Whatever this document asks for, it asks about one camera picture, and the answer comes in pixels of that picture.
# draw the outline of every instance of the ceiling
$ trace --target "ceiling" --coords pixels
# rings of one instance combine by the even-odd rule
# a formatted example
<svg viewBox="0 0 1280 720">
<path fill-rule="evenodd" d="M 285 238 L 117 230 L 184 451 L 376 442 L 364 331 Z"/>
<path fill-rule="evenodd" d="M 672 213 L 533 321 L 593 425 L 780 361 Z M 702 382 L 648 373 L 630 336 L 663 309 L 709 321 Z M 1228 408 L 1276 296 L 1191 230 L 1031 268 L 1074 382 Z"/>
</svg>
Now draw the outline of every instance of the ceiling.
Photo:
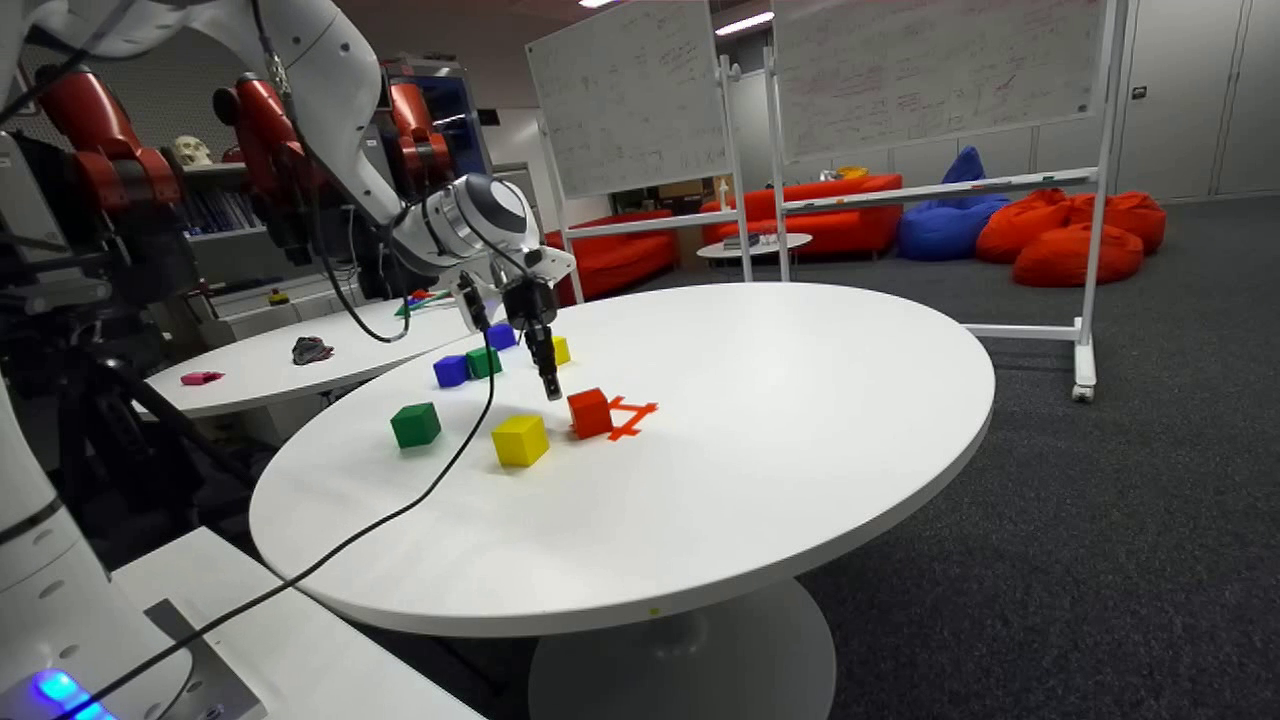
<svg viewBox="0 0 1280 720">
<path fill-rule="evenodd" d="M 709 0 L 718 23 L 753 14 L 767 0 Z M 575 0 L 340 0 L 380 57 L 455 57 L 475 105 L 536 106 L 526 43 L 575 23 Z"/>
</svg>

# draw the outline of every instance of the white cabinet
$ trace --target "white cabinet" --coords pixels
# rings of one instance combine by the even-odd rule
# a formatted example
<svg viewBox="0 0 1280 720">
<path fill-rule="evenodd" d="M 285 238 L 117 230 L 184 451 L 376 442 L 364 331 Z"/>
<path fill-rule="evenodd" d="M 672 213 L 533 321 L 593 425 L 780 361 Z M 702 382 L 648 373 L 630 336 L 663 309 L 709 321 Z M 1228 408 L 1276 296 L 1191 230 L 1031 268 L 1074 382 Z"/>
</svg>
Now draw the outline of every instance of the white cabinet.
<svg viewBox="0 0 1280 720">
<path fill-rule="evenodd" d="M 1244 3 L 1220 197 L 1280 190 L 1280 0 Z"/>
<path fill-rule="evenodd" d="M 1140 0 L 1120 183 L 1158 201 L 1214 197 L 1242 0 Z"/>
</svg>

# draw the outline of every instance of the red beanbag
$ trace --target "red beanbag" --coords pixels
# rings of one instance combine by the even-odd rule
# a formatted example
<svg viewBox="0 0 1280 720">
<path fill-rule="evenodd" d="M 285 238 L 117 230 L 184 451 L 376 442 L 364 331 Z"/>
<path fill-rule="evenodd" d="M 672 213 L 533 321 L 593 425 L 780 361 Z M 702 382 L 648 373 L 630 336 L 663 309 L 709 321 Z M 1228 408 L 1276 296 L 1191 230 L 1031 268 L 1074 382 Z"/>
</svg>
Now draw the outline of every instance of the red beanbag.
<svg viewBox="0 0 1280 720">
<path fill-rule="evenodd" d="M 987 263 L 1012 263 L 1036 234 L 1066 228 L 1069 214 L 1074 202 L 1059 189 L 1012 201 L 998 206 L 984 230 L 978 234 L 978 255 Z"/>
<path fill-rule="evenodd" d="M 1094 197 L 1074 197 L 1074 224 L 1094 218 Z M 1128 228 L 1146 238 L 1146 250 L 1158 255 L 1164 245 L 1169 213 L 1149 190 L 1116 190 L 1110 197 L 1110 224 Z"/>
<path fill-rule="evenodd" d="M 1140 263 L 1146 263 L 1146 238 L 1125 228 L 1110 228 L 1097 260 L 1097 281 L 1116 284 L 1132 276 Z M 1074 224 L 1074 228 L 1053 228 L 1036 245 L 1027 245 L 1012 263 L 1012 281 L 1036 284 L 1036 286 L 1082 286 L 1084 268 L 1090 268 L 1090 224 Z"/>
</svg>

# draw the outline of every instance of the blue block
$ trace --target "blue block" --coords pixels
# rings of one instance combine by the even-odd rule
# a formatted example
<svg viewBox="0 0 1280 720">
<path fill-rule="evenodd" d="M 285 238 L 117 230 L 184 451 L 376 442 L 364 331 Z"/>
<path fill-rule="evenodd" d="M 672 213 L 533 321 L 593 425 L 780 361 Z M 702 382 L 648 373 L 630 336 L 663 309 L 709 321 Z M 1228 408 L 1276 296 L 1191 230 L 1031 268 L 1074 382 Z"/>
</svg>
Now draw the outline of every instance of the blue block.
<svg viewBox="0 0 1280 720">
<path fill-rule="evenodd" d="M 464 354 L 442 354 L 433 368 L 442 388 L 460 388 L 469 379 Z"/>
<path fill-rule="evenodd" d="M 514 323 L 491 323 L 483 331 L 483 343 L 495 346 L 495 351 L 515 346 L 515 327 Z"/>
</svg>

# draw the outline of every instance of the white round table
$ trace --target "white round table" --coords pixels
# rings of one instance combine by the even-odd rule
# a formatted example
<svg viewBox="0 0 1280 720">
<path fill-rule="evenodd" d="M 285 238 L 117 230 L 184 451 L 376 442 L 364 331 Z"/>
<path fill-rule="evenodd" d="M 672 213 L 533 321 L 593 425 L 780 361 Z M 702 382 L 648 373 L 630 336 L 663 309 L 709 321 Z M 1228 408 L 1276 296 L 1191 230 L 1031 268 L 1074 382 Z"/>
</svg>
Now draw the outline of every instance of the white round table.
<svg viewBox="0 0 1280 720">
<path fill-rule="evenodd" d="M 787 250 L 799 249 L 799 245 L 814 245 L 810 230 L 787 230 L 786 238 L 787 238 Z M 776 250 L 780 250 L 776 230 L 767 230 L 767 234 L 747 234 L 747 255 L 776 255 Z M 697 255 L 702 255 L 702 260 L 742 260 L 743 249 L 742 249 L 742 238 L 731 234 L 731 238 L 721 238 L 721 245 L 702 249 Z"/>
<path fill-rule="evenodd" d="M 620 296 L 557 327 L 570 390 L 655 405 L 642 436 L 570 441 L 570 408 L 509 351 L 487 428 L 546 411 L 547 456 L 504 472 L 483 428 L 428 504 L 303 587 L 397 631 L 557 636 L 536 715 L 827 715 L 832 636 L 791 575 L 968 465 L 998 399 L 984 343 L 926 305 L 822 284 Z M 390 418 L 421 399 L 445 433 L 397 451 Z M 293 575 L 425 490 L 479 405 L 483 382 L 433 388 L 433 354 L 337 399 L 257 482 L 266 560 Z"/>
<path fill-rule="evenodd" d="M 397 336 L 405 327 L 405 321 L 397 315 L 399 301 L 364 305 L 357 311 L 380 336 Z M 293 343 L 301 336 L 319 336 L 333 346 L 333 354 L 319 362 L 293 362 Z M 397 343 L 380 343 L 364 336 L 350 311 L 333 311 L 200 351 L 184 362 L 150 374 L 150 382 L 184 415 L 208 418 L 313 390 L 351 388 L 392 362 L 445 346 L 455 336 L 469 336 L 469 327 L 453 301 L 433 301 L 417 309 L 409 336 Z M 221 373 L 221 379 L 184 382 L 188 373 Z"/>
</svg>

